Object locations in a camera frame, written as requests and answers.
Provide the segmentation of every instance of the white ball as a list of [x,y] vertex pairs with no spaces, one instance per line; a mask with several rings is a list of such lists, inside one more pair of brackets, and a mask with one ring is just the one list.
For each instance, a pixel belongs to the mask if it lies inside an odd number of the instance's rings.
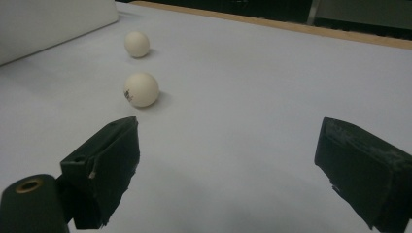
[[150,49],[149,38],[142,32],[134,31],[126,35],[124,48],[132,57],[142,57]]
[[147,73],[131,75],[124,83],[124,97],[135,108],[151,105],[158,97],[158,83]]

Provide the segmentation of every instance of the white box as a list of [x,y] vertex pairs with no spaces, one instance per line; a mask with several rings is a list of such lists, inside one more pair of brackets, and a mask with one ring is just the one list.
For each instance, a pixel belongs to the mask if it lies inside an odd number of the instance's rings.
[[114,0],[1,0],[0,65],[118,19]]

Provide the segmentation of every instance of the ping pong ball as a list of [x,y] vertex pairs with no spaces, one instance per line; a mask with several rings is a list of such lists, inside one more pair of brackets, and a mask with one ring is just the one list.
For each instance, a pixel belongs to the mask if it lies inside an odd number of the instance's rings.
[[142,57],[148,54],[150,49],[149,38],[142,32],[133,31],[126,35],[124,48],[132,57]]
[[147,107],[158,97],[158,83],[150,74],[137,73],[125,81],[123,93],[133,107]]

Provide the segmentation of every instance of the wooden table edge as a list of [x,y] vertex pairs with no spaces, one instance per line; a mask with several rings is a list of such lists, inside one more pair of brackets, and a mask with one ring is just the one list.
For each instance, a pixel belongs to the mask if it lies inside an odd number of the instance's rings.
[[216,18],[228,19],[228,20],[239,21],[239,22],[246,22],[246,23],[256,24],[256,25],[261,25],[261,26],[285,29],[285,30],[290,30],[290,31],[295,31],[295,32],[308,33],[308,34],[313,34],[313,35],[318,35],[318,36],[331,37],[331,38],[336,38],[336,39],[343,39],[343,40],[369,43],[369,44],[380,45],[380,46],[412,50],[412,41],[401,40],[397,38],[381,37],[381,36],[364,34],[364,33],[359,33],[359,32],[333,30],[333,29],[328,29],[328,28],[315,27],[315,26],[309,26],[309,25],[303,25],[303,24],[297,24],[297,23],[291,23],[291,22],[275,21],[275,20],[269,20],[269,19],[257,18],[257,17],[243,17],[243,16],[237,16],[237,15],[231,15],[231,14],[225,14],[225,13],[171,6],[171,5],[146,2],[146,1],[133,1],[130,3],[134,5],[142,6],[142,7],[150,7],[150,8],[161,9],[161,10],[172,11],[172,12],[192,14],[192,15],[198,15],[198,16],[203,16],[203,17],[216,17]]

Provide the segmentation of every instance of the table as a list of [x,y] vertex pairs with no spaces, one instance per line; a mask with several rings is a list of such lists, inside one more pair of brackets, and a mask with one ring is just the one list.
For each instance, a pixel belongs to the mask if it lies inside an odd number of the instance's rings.
[[[57,177],[97,130],[137,116],[141,162],[99,232],[370,232],[314,165],[319,131],[334,117],[412,152],[412,50],[117,7],[118,23],[0,67],[0,189]],[[148,56],[126,54],[132,30]],[[159,82],[149,108],[122,94],[136,72]]]

